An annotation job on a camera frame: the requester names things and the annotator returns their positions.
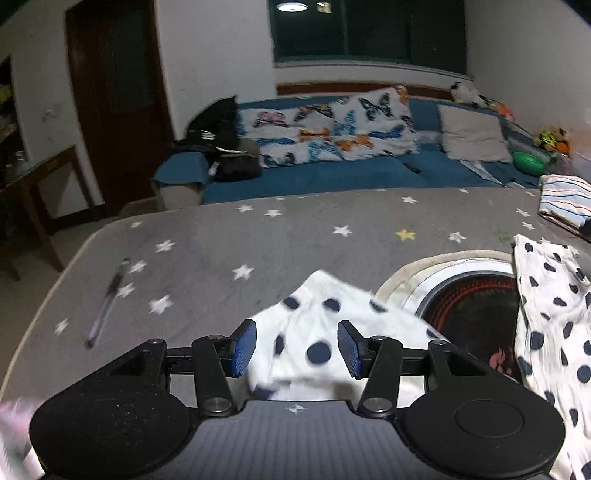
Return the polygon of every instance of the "polka dot cloth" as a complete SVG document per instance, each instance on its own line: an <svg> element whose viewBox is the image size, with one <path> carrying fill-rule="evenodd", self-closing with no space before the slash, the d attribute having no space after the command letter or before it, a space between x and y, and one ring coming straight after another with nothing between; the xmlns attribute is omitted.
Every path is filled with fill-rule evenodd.
<svg viewBox="0 0 591 480"><path fill-rule="evenodd" d="M551 403L566 425L550 474L591 480L591 284L567 245L517 235L514 257L524 279L519 292L527 298L517 317L517 362L525 386Z"/></svg>
<svg viewBox="0 0 591 480"><path fill-rule="evenodd" d="M354 380L340 355L337 325L350 320L365 337L386 335L408 348L427 348L441 336L423 320L384 305L372 294L319 270L294 293L252 317L256 350L250 388L269 400L359 400L366 381ZM423 395L422 377L401 379L398 406Z"/></svg>

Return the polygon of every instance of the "wooden trim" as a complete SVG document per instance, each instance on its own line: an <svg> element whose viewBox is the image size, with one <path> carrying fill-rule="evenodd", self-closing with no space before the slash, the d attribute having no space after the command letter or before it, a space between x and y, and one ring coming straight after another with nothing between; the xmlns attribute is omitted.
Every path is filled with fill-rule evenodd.
<svg viewBox="0 0 591 480"><path fill-rule="evenodd" d="M162 61L160 57L160 41L158 37L158 24L156 17L156 0L150 0L150 23L152 36L152 49L154 50L154 66L156 67L156 89L158 90L158 103L164 117L167 140L174 140L173 123L170 117L170 106L166 97L164 86L164 73L162 72Z"/></svg>
<svg viewBox="0 0 591 480"><path fill-rule="evenodd" d="M369 92L380 88L400 85L384 82L317 82L317 83L280 83L277 85L278 95L318 95L322 93L357 93ZM440 100L453 100L449 90L429 87L426 85L405 85L408 94Z"/></svg>

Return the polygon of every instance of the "gray star blanket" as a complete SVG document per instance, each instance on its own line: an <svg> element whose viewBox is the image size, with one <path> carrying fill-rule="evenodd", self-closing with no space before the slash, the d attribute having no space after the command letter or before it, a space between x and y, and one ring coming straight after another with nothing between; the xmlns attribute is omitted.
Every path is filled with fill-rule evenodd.
<svg viewBox="0 0 591 480"><path fill-rule="evenodd" d="M496 187L363 190L119 220L87 241L49 292L0 395L43 400L149 338L178 347L229 335L317 270L376 292L399 268L425 257L467 249L510 253L519 233L588 248L539 218L538 202L536 191ZM125 258L102 333L87 349ZM171 392L194 405L191 378L173 378Z"/></svg>

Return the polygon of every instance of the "striped cloth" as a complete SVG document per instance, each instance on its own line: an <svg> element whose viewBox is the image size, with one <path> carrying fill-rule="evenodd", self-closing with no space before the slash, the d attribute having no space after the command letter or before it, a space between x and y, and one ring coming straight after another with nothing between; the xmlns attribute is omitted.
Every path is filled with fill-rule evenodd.
<svg viewBox="0 0 591 480"><path fill-rule="evenodd" d="M581 236L580 228L591 219L591 185L580 177L544 175L538 213Z"/></svg>

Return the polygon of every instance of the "yellow star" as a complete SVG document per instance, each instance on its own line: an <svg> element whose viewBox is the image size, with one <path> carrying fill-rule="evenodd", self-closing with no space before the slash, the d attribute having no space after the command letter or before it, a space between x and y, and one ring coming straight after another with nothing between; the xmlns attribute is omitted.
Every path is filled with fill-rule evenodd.
<svg viewBox="0 0 591 480"><path fill-rule="evenodd" d="M402 240L403 242L407 238L410 238L411 240L415 240L415 237L417 236L417 234L415 232L409 232L405 228L403 228L399 232L396 232L396 235L398 235L400 237L400 240Z"/></svg>

